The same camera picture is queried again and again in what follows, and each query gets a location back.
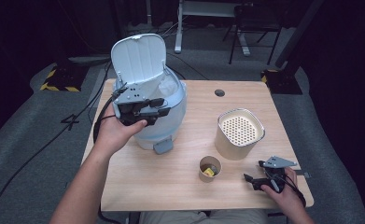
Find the perforated metal insert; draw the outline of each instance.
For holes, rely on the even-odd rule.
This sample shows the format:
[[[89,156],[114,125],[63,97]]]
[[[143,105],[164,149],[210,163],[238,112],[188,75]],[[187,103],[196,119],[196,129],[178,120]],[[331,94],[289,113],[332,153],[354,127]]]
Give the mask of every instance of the perforated metal insert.
[[[257,139],[256,126],[246,117],[231,117],[221,123],[222,131],[236,146],[246,146]]]

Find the finger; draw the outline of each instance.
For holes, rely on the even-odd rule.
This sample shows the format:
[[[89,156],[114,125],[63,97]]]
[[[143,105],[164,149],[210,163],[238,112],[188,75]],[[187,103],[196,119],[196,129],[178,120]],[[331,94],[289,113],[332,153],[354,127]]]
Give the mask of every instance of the finger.
[[[271,198],[275,198],[278,193],[275,192],[272,188],[270,188],[269,186],[267,185],[261,185],[260,188],[266,192]]]
[[[288,181],[292,181],[296,186],[298,185],[298,178],[296,176],[296,172],[292,168],[286,167],[285,174],[290,178],[290,180]]]
[[[147,126],[147,121],[145,119],[139,120],[133,125],[126,127],[126,133],[128,135],[134,135],[136,133],[139,133],[141,130],[143,130]]]

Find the small paper cup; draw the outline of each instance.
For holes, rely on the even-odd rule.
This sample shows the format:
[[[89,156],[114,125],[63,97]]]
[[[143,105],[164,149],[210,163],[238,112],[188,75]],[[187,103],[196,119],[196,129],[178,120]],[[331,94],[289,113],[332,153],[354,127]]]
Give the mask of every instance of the small paper cup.
[[[211,182],[217,177],[222,170],[220,160],[212,156],[206,156],[200,160],[199,177],[205,182]]]

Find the dark background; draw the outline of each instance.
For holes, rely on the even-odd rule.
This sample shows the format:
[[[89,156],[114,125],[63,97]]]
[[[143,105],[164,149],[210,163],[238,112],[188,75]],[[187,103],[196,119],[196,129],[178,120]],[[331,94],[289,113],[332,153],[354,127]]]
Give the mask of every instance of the dark background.
[[[153,25],[176,19],[177,0],[152,0],[151,8]],[[146,15],[145,0],[0,0],[0,128],[31,96],[38,71],[110,52],[127,22]],[[292,62],[307,74],[322,127],[365,204],[365,1],[324,1]]]

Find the person's left hand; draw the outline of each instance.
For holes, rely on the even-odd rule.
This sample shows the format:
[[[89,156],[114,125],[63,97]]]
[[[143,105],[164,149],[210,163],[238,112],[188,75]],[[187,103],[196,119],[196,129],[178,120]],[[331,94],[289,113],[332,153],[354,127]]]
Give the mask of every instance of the person's left hand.
[[[104,113],[104,118],[112,115],[115,115],[115,111],[112,104],[110,104]],[[110,157],[124,147],[127,141],[134,134],[144,129],[146,125],[146,120],[140,120],[133,125],[124,126],[116,117],[103,119],[94,146]]]

